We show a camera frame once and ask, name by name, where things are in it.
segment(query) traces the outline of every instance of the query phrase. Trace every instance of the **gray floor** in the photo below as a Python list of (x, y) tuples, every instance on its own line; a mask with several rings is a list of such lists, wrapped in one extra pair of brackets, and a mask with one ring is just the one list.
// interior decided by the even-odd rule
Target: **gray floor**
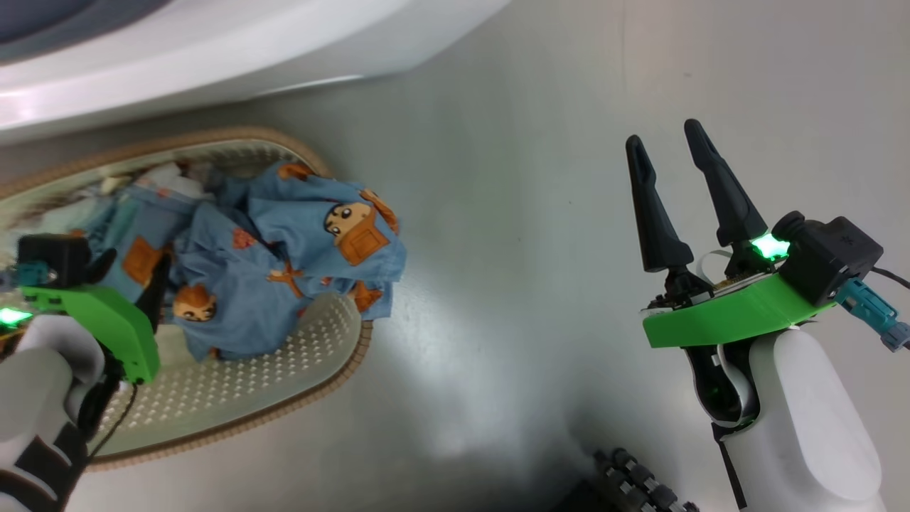
[[(768, 222), (844, 214), (910, 273), (910, 16), (898, 0), (830, 5), (516, 0), (405, 75), (0, 149), (12, 176), (264, 124), (382, 195), (409, 247), (394, 317), (343, 388), (220, 444), (87, 476), (70, 509), (543, 510), (585, 453), (622, 444), (703, 510), (734, 510), (682, 352), (649, 349), (641, 330), (662, 277), (641, 271), (622, 147), (642, 136), (696, 253), (715, 249), (716, 220), (687, 117)], [(910, 384), (906, 361), (840, 312), (814, 332), (901, 509), (910, 408), (891, 390)]]

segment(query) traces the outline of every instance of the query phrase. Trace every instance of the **orange pocket patch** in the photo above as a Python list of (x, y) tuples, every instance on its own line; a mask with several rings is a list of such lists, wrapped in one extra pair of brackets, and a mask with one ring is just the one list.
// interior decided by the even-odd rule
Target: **orange pocket patch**
[(155, 266), (161, 261), (164, 251), (155, 249), (142, 237), (136, 237), (133, 246), (123, 259), (123, 272), (142, 286), (148, 286)]

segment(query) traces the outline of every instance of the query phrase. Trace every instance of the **white machine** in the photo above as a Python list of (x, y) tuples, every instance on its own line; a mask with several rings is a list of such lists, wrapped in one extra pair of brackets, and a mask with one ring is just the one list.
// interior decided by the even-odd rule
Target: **white machine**
[(0, 144), (418, 66), (509, 0), (4, 0)]

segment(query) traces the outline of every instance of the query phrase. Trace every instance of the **laundry basket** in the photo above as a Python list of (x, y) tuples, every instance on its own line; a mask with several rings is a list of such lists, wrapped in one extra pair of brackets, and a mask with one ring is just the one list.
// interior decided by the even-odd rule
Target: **laundry basket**
[[(250, 177), (279, 159), (304, 162), (330, 177), (310, 148), (275, 130), (203, 131), (81, 159), (3, 187), (0, 233), (106, 177), (169, 161), (210, 161), (228, 174)], [(0, 252), (0, 263), (15, 260), (14, 254)], [(28, 307), (18, 292), (0, 295), (0, 305)], [(246, 361), (196, 363), (179, 355), (186, 350), (179, 329), (162, 326), (156, 336), (162, 365), (155, 381), (139, 386), (132, 410), (89, 470), (129, 466), (207, 445), (315, 402), (351, 377), (366, 354), (371, 332), (372, 322), (361, 321), (354, 302), (335, 294), (320, 295), (307, 308), (280, 350)], [(114, 396), (95, 442), (123, 413), (130, 393), (122, 389)]]

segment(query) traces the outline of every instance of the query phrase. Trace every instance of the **blue cable connector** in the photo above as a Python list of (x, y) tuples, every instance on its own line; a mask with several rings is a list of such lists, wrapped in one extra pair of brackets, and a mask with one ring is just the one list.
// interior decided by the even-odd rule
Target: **blue cable connector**
[(847, 281), (834, 300), (872, 327), (891, 352), (897, 352), (910, 342), (910, 325), (897, 321), (897, 310), (863, 280), (853, 278)]

